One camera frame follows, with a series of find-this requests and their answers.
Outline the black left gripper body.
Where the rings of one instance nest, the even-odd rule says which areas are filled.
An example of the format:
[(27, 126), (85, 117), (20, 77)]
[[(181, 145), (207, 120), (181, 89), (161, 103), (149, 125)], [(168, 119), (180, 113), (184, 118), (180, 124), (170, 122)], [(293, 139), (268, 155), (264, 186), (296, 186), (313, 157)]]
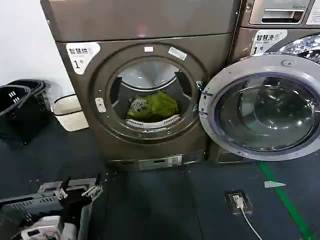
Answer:
[(83, 207), (88, 205), (88, 197), (78, 193), (70, 193), (59, 203), (63, 207), (62, 218), (64, 221), (78, 221), (81, 218)]

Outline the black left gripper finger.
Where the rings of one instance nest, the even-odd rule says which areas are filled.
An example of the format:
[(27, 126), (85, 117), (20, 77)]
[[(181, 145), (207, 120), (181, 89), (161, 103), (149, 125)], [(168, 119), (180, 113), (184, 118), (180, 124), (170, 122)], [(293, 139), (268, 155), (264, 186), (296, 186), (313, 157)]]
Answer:
[(84, 196), (91, 199), (96, 199), (101, 195), (102, 192), (103, 186), (101, 184), (101, 174), (99, 173), (96, 177), (94, 185), (90, 186), (88, 190), (84, 192)]
[(57, 187), (56, 190), (54, 191), (54, 194), (59, 201), (66, 199), (68, 197), (67, 189), (69, 187), (70, 180), (71, 180), (71, 177), (69, 176), (66, 180), (62, 181), (60, 186)]

